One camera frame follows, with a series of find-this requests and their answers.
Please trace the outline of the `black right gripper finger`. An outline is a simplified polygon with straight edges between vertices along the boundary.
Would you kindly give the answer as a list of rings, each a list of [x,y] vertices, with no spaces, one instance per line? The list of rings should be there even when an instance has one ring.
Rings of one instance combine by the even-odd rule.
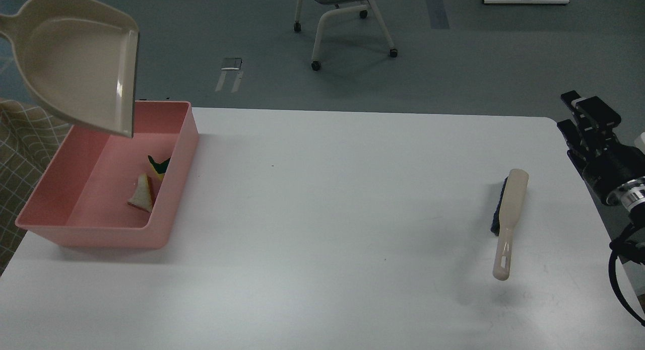
[[[560,99],[571,112],[574,125],[581,133],[611,133],[622,118],[599,97],[581,97],[576,91],[562,93]]]
[[[557,122],[567,145],[567,155],[599,157],[608,150],[613,139],[613,121],[592,121],[578,126],[572,120]]]

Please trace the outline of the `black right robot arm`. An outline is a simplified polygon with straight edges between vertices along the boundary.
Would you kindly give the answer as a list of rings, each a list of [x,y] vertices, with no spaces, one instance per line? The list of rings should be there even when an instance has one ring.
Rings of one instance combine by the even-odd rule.
[[[562,93],[560,98],[572,114],[572,119],[557,123],[566,141],[567,157],[601,203],[627,210],[629,224],[610,242],[608,276],[617,300],[643,325],[642,316],[627,302],[617,280],[619,258],[643,264],[643,246],[631,239],[644,227],[643,151],[620,142],[614,129],[621,116],[601,98],[584,98],[576,91]]]

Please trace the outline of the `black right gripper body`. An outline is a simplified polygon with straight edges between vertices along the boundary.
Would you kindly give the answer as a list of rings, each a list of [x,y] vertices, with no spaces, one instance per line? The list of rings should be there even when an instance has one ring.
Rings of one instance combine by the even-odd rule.
[[[633,205],[627,198],[643,191],[643,152],[618,141],[608,143],[599,153],[585,150],[577,134],[567,134],[567,155],[580,177],[604,205]]]

